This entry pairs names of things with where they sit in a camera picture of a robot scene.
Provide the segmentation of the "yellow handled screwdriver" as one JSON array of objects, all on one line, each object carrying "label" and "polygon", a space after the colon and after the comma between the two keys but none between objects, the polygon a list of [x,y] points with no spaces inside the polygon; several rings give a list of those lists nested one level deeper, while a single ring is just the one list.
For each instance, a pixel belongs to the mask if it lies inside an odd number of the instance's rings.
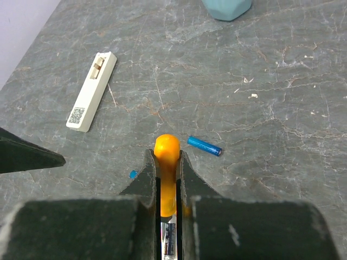
[{"label": "yellow handled screwdriver", "polygon": [[171,134],[160,135],[155,142],[154,155],[160,177],[160,216],[163,221],[181,225],[191,215],[184,189],[180,141]]}]

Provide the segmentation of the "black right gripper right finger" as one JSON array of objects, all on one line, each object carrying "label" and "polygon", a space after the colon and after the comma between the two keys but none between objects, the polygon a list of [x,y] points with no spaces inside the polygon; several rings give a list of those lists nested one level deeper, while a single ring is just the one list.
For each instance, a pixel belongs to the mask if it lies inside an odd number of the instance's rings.
[{"label": "black right gripper right finger", "polygon": [[181,152],[177,166],[179,259],[339,259],[311,203],[220,195]]}]

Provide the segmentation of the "white remote with QR label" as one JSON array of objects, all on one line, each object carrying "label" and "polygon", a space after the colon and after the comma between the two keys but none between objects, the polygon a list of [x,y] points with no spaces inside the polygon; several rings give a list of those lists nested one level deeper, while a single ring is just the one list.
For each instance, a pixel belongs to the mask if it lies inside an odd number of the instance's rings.
[{"label": "white remote with QR label", "polygon": [[96,54],[66,127],[84,133],[89,131],[116,62],[117,57],[110,51]]}]

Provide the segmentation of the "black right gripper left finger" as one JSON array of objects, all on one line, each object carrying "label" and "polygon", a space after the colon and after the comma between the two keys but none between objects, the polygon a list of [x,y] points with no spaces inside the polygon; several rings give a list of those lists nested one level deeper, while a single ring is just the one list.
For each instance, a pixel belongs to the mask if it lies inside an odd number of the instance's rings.
[{"label": "black right gripper left finger", "polygon": [[160,259],[157,162],[116,196],[31,200],[1,227],[1,259]]}]

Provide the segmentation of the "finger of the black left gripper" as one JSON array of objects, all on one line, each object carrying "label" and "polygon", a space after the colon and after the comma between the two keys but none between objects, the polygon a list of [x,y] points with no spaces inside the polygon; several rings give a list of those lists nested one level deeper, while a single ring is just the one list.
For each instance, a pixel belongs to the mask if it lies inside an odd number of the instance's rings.
[{"label": "finger of the black left gripper", "polygon": [[61,167],[64,157],[1,128],[1,173]]}]

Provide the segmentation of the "blue battery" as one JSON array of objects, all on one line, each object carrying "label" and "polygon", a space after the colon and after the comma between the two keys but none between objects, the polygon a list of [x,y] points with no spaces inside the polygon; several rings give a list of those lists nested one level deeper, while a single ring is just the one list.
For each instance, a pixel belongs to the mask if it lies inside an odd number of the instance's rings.
[{"label": "blue battery", "polygon": [[217,146],[210,144],[208,142],[205,142],[203,140],[200,140],[200,139],[193,137],[193,136],[188,137],[187,144],[194,146],[194,147],[196,147],[200,150],[203,150],[205,152],[208,152],[210,154],[213,154],[217,157],[219,157],[222,153],[222,148],[217,147]]},{"label": "blue battery", "polygon": [[138,172],[135,171],[135,170],[133,170],[133,171],[130,172],[129,177],[130,177],[131,179],[134,179],[137,175],[138,175]]}]

